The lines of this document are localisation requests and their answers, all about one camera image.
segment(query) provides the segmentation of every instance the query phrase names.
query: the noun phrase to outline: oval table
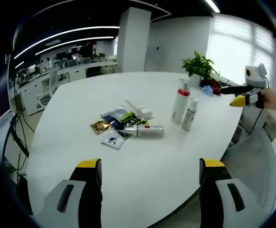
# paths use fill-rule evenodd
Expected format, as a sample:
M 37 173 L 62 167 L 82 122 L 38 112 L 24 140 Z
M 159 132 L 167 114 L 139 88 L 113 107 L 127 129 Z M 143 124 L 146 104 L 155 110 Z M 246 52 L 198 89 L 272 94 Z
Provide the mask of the oval table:
M 242 108 L 231 107 L 233 95 L 199 99 L 189 132 L 171 122 L 180 78 L 186 74 L 134 72 L 82 79 L 59 87 L 44 110 L 30 148 L 28 191 L 33 213 L 46 195 L 68 179 L 83 160 L 102 159 L 104 228 L 142 228 L 161 220 L 199 187 L 199 158 L 221 159 L 240 119 Z M 146 104 L 151 124 L 164 126 L 160 139 L 131 137 L 120 150 L 101 144 L 90 124 L 124 99 Z

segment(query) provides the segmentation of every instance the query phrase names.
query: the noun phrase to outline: lotion bottle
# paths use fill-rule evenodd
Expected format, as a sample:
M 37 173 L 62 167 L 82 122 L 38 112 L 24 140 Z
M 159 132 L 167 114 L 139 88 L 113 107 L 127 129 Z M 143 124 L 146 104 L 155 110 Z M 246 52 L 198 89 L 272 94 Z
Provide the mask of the lotion bottle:
M 190 101 L 190 105 L 186 110 L 186 113 L 184 115 L 183 118 L 183 122 L 182 122 L 182 129 L 189 131 L 190 130 L 190 126 L 194 120 L 195 114 L 197 112 L 197 104 L 198 104 L 198 100 L 193 98 Z
M 183 84 L 183 89 L 178 89 L 174 108 L 171 115 L 171 120 L 174 121 L 176 124 L 181 124 L 190 96 L 188 81 L 184 80 Z

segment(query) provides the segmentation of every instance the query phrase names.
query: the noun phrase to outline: blue object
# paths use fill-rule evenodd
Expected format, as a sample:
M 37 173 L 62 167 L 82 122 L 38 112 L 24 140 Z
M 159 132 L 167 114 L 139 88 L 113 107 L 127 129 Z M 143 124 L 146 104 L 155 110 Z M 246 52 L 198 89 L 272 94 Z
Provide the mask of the blue object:
M 123 130 L 124 127 L 125 127 L 125 124 L 124 123 L 121 123 L 120 121 L 118 121 L 116 118 L 110 116 L 110 115 L 107 115 L 107 116 L 104 116 L 102 117 L 106 122 L 110 123 L 114 129 L 116 130 Z
M 209 85 L 206 85 L 205 87 L 203 87 L 202 92 L 208 96 L 213 96 L 213 89 Z

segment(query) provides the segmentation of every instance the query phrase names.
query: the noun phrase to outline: white flower pot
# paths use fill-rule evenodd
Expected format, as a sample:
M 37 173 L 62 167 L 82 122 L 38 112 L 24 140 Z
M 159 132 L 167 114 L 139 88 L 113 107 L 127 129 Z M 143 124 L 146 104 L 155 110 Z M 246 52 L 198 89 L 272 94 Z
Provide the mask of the white flower pot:
M 200 81 L 201 81 L 200 75 L 193 74 L 192 76 L 189 77 L 190 86 L 199 87 Z

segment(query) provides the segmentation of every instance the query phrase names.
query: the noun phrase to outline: red object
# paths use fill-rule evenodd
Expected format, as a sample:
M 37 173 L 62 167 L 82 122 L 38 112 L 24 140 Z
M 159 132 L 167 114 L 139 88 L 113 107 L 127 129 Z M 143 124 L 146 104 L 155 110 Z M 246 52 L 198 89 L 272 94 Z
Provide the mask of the red object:
M 183 89 L 178 89 L 178 94 L 181 94 L 183 96 L 189 96 L 190 92 L 189 91 L 184 91 Z
M 209 85 L 213 89 L 213 94 L 221 94 L 221 85 L 214 78 L 211 79 Z

